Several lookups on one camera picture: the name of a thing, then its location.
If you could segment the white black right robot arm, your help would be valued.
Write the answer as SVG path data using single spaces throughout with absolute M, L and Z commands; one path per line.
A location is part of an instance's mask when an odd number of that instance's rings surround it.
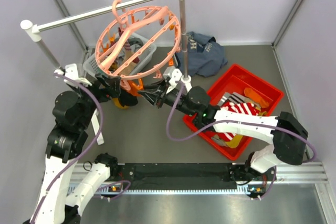
M 217 105 L 211 105 L 207 92 L 199 87 L 192 87 L 185 92 L 180 89 L 169 90 L 169 84 L 161 82 L 140 90 L 139 95 L 152 105 L 160 108 L 167 104 L 173 110 L 186 115 L 193 115 L 198 132 L 235 133 L 257 138 L 268 145 L 252 152 L 244 168 L 233 173 L 234 179 L 256 180 L 270 168 L 288 164 L 299 166 L 305 162 L 308 133 L 298 120 L 288 112 L 279 116 L 258 116 L 231 112 Z

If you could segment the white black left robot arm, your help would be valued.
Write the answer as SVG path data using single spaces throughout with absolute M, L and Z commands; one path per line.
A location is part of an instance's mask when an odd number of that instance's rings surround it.
M 55 99 L 55 126 L 47 137 L 45 174 L 37 205 L 26 223 L 79 223 L 85 207 L 106 180 L 119 174 L 118 160 L 107 153 L 95 159 L 88 174 L 72 193 L 68 192 L 72 173 L 87 148 L 86 132 L 101 103 L 119 97 L 120 78 L 99 77 L 96 83 L 66 80 L 70 90 Z

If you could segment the pink round clip hanger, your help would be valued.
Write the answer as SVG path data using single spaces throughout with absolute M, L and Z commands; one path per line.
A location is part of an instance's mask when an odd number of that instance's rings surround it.
M 112 3 L 114 20 L 96 43 L 95 62 L 100 75 L 120 78 L 121 88 L 137 95 L 143 88 L 144 77 L 159 79 L 162 67 L 174 65 L 173 56 L 180 49 L 181 25 L 167 6 L 144 6 L 118 12 L 117 5 L 120 3 L 121 0 Z M 152 59 L 155 42 L 171 30 L 174 31 L 171 51 L 159 63 L 144 70 Z

